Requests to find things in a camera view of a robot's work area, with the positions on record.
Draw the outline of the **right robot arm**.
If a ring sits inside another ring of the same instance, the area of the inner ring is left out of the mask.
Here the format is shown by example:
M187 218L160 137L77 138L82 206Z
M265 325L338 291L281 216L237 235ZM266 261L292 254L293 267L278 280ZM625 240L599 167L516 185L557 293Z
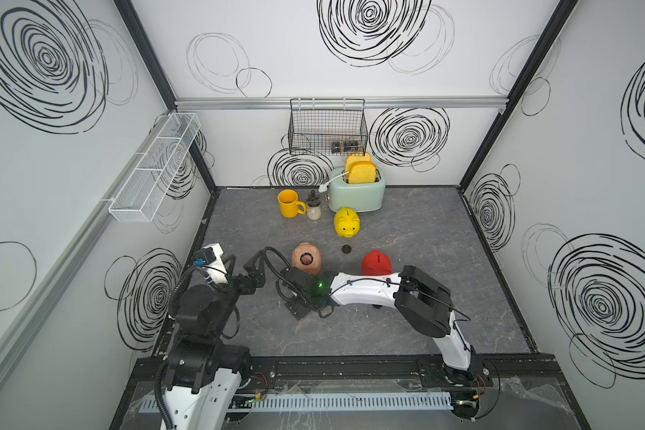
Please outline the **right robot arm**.
M459 327L463 313L451 300L451 291L426 272L406 265L389 275L352 275L323 272L312 275L292 267L277 274L276 289L297 319L310 312L326 318L324 309L368 305L398 311L418 333L433 340L442 365L458 382L476 379L474 349Z

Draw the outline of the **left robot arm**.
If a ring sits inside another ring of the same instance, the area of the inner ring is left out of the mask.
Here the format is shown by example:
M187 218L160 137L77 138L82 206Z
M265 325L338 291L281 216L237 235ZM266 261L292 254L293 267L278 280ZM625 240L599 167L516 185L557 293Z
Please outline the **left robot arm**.
M193 257L170 294L168 314L178 327L175 343L154 379L154 399L164 429L219 429L245 376L250 349L224 343L231 316L240 317L237 301L266 281L263 252L235 275L217 252Z

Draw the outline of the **pink piggy bank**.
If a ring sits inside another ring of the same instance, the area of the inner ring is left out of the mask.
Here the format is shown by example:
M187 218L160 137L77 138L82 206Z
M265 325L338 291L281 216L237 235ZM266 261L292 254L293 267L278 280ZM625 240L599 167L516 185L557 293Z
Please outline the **pink piggy bank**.
M315 245L302 243L293 251L291 263L302 272L318 275L322 271L322 254Z

